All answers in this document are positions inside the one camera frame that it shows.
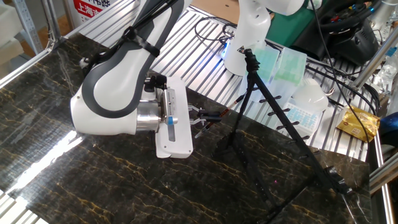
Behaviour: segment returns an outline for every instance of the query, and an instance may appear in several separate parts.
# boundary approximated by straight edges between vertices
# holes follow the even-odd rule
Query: red sign
[[[82,15],[92,18],[102,11],[102,9],[92,6],[82,0],[73,0],[75,9]]]

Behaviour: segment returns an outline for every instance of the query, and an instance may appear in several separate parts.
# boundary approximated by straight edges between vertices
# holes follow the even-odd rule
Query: yellow package
[[[352,108],[365,126],[369,141],[372,141],[379,129],[380,118],[354,106],[352,106]],[[339,121],[339,125],[337,126],[338,129],[366,142],[365,132],[348,106],[340,113]]]

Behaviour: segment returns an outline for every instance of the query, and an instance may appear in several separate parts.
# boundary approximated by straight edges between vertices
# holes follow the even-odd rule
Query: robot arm
[[[183,81],[147,79],[159,49],[191,1],[141,1],[132,27],[115,46],[91,59],[85,80],[71,99],[77,131],[95,135],[155,131],[158,157],[185,158],[192,153]]]
[[[243,76],[246,73],[246,62],[244,54],[238,49],[265,41],[271,26],[271,17],[267,9],[289,16],[297,12],[303,3],[304,0],[239,0],[239,23],[235,37],[226,49],[225,67],[231,73]]]
[[[136,31],[140,41],[146,41],[143,44],[152,49],[160,49],[191,1],[141,1],[141,11],[135,23],[162,3],[174,4],[146,25],[131,32]],[[122,44],[119,43],[120,46],[112,57],[93,66],[78,93],[72,98],[72,117],[78,131],[90,134],[135,134],[132,126],[106,127],[109,126],[108,123],[114,124],[116,119],[130,116],[137,109],[146,74],[156,55],[139,45],[139,41],[119,42]]]

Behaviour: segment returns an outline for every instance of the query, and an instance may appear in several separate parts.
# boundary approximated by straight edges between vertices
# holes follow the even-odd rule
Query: table surface
[[[0,190],[23,198],[49,223],[256,223],[271,209],[234,154],[214,160],[231,131],[231,112],[200,139],[188,159],[157,159],[151,134],[90,136],[74,131],[70,98],[83,81],[78,62],[103,49],[77,34],[0,89]],[[225,107],[187,89],[207,110]],[[249,118],[244,145],[278,203],[312,175],[290,139]],[[192,134],[200,130],[192,127]],[[307,187],[273,223],[368,223],[369,166],[317,151],[354,189],[345,198]]]
[[[125,28],[132,24],[137,16],[137,7],[138,3],[135,0],[119,1],[76,32],[109,47],[120,38]],[[222,43],[209,40],[202,41],[196,37],[193,28],[201,18],[206,16],[210,15],[192,7],[188,8],[176,23],[161,49],[161,55],[153,63],[151,69],[170,77],[179,76],[189,89],[222,105],[229,106],[239,96],[242,77],[233,75],[225,69],[220,56],[220,52],[224,48]],[[198,31],[206,38],[217,39],[222,35],[222,27],[222,24],[215,21],[206,21],[198,26]],[[315,63],[307,63],[307,65],[333,76],[322,66]],[[357,72],[361,69],[353,64],[341,61],[336,61],[335,67],[347,73]],[[335,82],[310,70],[305,71],[304,77],[314,78],[325,92],[329,92],[331,88],[337,89],[331,98],[346,105]],[[359,92],[373,102],[371,95],[366,90]],[[369,106],[359,97],[356,97],[351,104],[371,112]],[[239,107],[240,105],[235,106],[234,110],[238,110]],[[271,111],[272,109],[267,103],[251,102],[245,115],[275,129],[274,124],[277,118],[267,115]],[[329,105],[322,114],[318,130],[306,143],[309,146],[338,152],[365,161],[368,151],[367,144],[335,128],[341,111],[342,108]],[[283,130],[280,132],[287,136],[287,133]]]

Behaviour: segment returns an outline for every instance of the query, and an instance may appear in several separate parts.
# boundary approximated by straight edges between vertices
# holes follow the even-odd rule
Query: metal grating
[[[126,27],[137,15],[137,2],[135,0],[119,1],[114,9],[97,17],[90,25],[80,30],[80,33],[107,47],[112,46]],[[218,41],[201,40],[193,30],[195,24],[203,17],[211,16],[194,7],[189,7],[180,17],[161,50],[161,55],[153,63],[151,69],[163,75],[179,76],[186,86],[215,100],[223,105],[230,105],[237,97],[242,77],[233,75],[223,65],[220,53],[224,45]],[[217,39],[223,35],[223,24],[216,21],[202,22],[198,26],[199,33],[209,39]],[[317,64],[308,63],[316,70],[326,72]],[[357,72],[346,62],[335,62],[335,67],[347,73]],[[309,70],[305,78],[313,78],[321,84],[322,89],[328,92],[330,88],[337,89],[335,82]],[[361,90],[365,97],[371,101],[371,96]],[[345,105],[343,97],[338,90],[332,98]],[[351,104],[365,111],[370,111],[369,106],[359,97]],[[365,161],[368,146],[366,143],[336,129],[338,115],[342,108],[331,106],[323,113],[318,131],[307,140],[309,146],[345,154]],[[269,117],[271,112],[268,104],[251,102],[245,115],[270,128],[275,128],[276,118]]]
[[[26,208],[27,202],[21,198],[14,200],[0,190],[1,224],[47,224],[43,219]]]

